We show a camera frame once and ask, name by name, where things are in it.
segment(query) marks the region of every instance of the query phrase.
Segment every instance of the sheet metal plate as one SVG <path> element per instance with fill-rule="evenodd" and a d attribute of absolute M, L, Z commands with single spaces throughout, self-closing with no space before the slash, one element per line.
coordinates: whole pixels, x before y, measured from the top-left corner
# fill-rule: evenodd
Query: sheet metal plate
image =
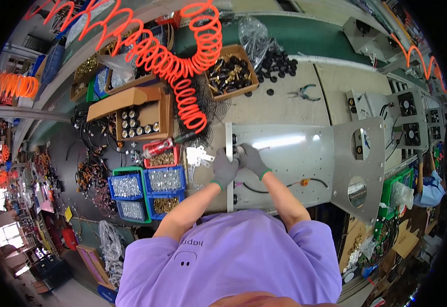
<path fill-rule="evenodd" d="M 351 135 L 360 128 L 366 131 L 370 139 L 370 152 L 364 161 L 356 160 L 350 149 Z M 373 225 L 379 211 L 384 179 L 383 119 L 373 117 L 333 126 L 333 129 L 335 169 L 331 202 L 363 223 Z M 349 182 L 355 176 L 361 177 L 367 187 L 365 203 L 358 208 L 351 205 L 348 197 Z"/>
<path fill-rule="evenodd" d="M 332 193 L 334 174 L 334 138 L 333 128 L 310 125 L 233 125 L 232 132 L 237 135 L 237 144 L 268 141 L 279 138 L 305 137 L 299 144 L 284 145 L 264 149 L 260 152 L 263 162 L 276 177 L 288 185 L 302 178 L 318 178 L 329 188 L 318 181 L 311 180 L 306 187 L 300 184 L 290 187 L 293 195 L 305 206 L 329 202 Z M 248 169 L 237 173 L 236 182 L 245 182 L 258 191 L 266 191 L 264 184 Z M 236 210 L 274 208 L 269 194 L 253 192 L 243 185 L 235 187 L 238 196 Z"/>

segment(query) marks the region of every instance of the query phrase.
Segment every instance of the gray work glove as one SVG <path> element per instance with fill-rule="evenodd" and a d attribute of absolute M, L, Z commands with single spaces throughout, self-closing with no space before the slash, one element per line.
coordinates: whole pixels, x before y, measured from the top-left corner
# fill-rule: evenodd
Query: gray work glove
<path fill-rule="evenodd" d="M 423 163 L 423 151 L 418 149 L 416 153 L 418 154 L 418 164 Z"/>
<path fill-rule="evenodd" d="M 234 158 L 232 163 L 230 163 L 225 154 L 225 150 L 219 148 L 216 151 L 216 157 L 213 161 L 213 173 L 215 174 L 215 177 L 210 182 L 218 183 L 223 191 L 235 179 L 238 169 L 239 160 Z"/>
<path fill-rule="evenodd" d="M 241 144 L 241 146 L 244 149 L 244 153 L 240 154 L 242 164 L 256 174 L 259 180 L 263 179 L 264 174 L 271 169 L 264 165 L 259 151 L 249 144 Z"/>

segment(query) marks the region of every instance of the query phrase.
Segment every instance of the purple t-shirt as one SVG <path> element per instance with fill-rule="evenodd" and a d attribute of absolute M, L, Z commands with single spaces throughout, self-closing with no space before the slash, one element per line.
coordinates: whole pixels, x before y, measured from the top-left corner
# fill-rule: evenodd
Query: purple t-shirt
<path fill-rule="evenodd" d="M 157 237 L 131 243 L 116 307 L 208 307 L 247 291 L 300 304 L 339 298 L 341 274 L 326 224 L 303 221 L 286 233 L 281 221 L 258 210 L 203 221 L 180 242 Z"/>

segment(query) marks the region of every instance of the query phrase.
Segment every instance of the cooling fan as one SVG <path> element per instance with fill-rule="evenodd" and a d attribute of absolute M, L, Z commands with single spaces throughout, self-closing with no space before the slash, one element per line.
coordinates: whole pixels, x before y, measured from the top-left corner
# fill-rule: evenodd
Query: cooling fan
<path fill-rule="evenodd" d="M 441 139 L 440 127 L 431 127 L 431 135 L 433 139 Z"/>
<path fill-rule="evenodd" d="M 399 100 L 400 113 L 402 116 L 411 116 L 418 114 L 416 112 L 416 106 L 414 105 L 414 98 L 412 97 L 412 93 L 398 95 L 397 99 Z"/>
<path fill-rule="evenodd" d="M 440 122 L 440 118 L 438 117 L 438 110 L 431 110 L 430 111 L 430 115 L 431 115 L 431 122 L 432 123 L 439 123 Z"/>
<path fill-rule="evenodd" d="M 421 146 L 418 123 L 404 124 L 403 130 L 406 146 Z"/>

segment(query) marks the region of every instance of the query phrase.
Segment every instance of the person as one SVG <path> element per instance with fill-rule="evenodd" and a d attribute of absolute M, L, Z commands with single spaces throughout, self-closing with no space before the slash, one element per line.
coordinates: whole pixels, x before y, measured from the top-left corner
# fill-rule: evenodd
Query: person
<path fill-rule="evenodd" d="M 218 149 L 214 179 L 167 213 L 152 238 L 128 245 L 117 307 L 336 303 L 342 280 L 331 229 L 311 220 L 255 148 L 242 147 L 245 152 L 232 163 Z M 235 179 L 239 163 L 264 183 L 283 222 L 260 210 L 242 210 L 197 223 Z"/>
<path fill-rule="evenodd" d="M 415 195 L 413 204 L 423 208 L 435 207 L 441 202 L 442 197 L 446 193 L 445 181 L 436 172 L 435 161 L 431 150 L 428 151 L 430 158 L 429 177 L 423 176 L 423 151 L 418 150 L 417 154 L 419 174 L 416 189 L 414 190 Z"/>

